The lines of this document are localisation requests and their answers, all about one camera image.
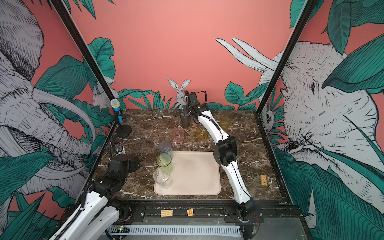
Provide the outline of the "dark grey tall glass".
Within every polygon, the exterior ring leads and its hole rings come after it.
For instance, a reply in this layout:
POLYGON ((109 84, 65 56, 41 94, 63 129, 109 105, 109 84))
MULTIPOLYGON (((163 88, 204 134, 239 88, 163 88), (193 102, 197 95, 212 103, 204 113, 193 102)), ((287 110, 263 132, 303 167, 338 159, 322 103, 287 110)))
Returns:
POLYGON ((181 113, 181 124, 184 129, 187 129, 191 125, 191 116, 188 113, 181 113))

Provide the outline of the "tall yellow glass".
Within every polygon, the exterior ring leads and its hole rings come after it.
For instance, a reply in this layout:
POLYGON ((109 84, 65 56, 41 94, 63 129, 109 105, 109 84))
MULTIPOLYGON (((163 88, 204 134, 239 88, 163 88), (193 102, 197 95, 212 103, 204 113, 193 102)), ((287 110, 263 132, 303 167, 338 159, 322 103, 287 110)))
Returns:
POLYGON ((220 116, 220 126, 225 132, 230 131, 233 116, 229 112, 222 112, 220 116))

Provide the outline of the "light green tall glass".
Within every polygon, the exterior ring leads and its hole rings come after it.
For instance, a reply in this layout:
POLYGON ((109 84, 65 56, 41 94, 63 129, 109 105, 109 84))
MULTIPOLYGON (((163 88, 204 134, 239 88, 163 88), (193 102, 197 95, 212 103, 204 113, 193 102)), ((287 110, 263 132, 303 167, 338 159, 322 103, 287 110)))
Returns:
POLYGON ((168 153, 160 154, 156 159, 156 164, 165 174, 170 174, 173 171, 172 157, 168 153))

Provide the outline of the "clear faceted glass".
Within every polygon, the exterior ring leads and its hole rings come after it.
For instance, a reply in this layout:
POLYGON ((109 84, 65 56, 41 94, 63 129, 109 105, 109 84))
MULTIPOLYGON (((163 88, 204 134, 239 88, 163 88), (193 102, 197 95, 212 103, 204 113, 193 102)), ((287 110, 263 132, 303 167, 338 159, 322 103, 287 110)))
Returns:
POLYGON ((163 168, 157 168, 153 174, 155 183, 163 189, 167 189, 171 186, 170 172, 163 168))

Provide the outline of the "blue tall plastic glass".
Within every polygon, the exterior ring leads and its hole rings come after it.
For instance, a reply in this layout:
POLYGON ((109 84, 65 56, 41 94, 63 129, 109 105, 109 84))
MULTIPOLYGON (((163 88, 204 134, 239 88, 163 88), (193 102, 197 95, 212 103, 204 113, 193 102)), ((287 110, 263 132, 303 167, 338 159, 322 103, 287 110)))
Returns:
POLYGON ((161 141, 158 144, 158 151, 160 154, 168 154, 173 157, 173 144, 170 141, 161 141))

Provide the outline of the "beige plastic tray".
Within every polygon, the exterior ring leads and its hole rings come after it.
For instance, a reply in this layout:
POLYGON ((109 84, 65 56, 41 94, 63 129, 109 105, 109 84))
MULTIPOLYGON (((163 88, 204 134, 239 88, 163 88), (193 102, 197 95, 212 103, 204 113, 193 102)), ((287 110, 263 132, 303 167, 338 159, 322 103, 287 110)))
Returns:
POLYGON ((154 185, 157 195, 216 196, 221 192, 219 165, 212 152, 173 152, 172 171, 154 185))

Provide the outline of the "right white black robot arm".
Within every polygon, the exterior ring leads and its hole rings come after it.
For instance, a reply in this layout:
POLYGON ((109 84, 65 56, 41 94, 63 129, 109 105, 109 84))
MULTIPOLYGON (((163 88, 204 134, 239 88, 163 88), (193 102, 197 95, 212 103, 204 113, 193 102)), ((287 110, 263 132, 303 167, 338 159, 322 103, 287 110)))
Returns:
POLYGON ((224 169, 229 179, 237 203, 238 218, 242 222, 248 222, 254 215, 258 214, 259 208, 247 190, 239 170, 236 138, 222 129, 206 103, 199 102, 196 92, 190 93, 185 90, 185 99, 186 106, 182 112, 199 121, 214 140, 214 159, 224 169))

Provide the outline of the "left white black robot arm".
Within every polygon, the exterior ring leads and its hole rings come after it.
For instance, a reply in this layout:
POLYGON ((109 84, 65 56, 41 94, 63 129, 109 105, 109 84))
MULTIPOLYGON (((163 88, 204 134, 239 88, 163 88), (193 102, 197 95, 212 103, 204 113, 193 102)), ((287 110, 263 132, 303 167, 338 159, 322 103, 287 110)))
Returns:
POLYGON ((127 182, 128 175, 141 168, 139 157, 119 154, 108 163, 108 169, 85 188, 81 203, 51 237, 52 240, 96 240, 114 223, 125 223, 133 217, 127 201, 115 194, 127 182))

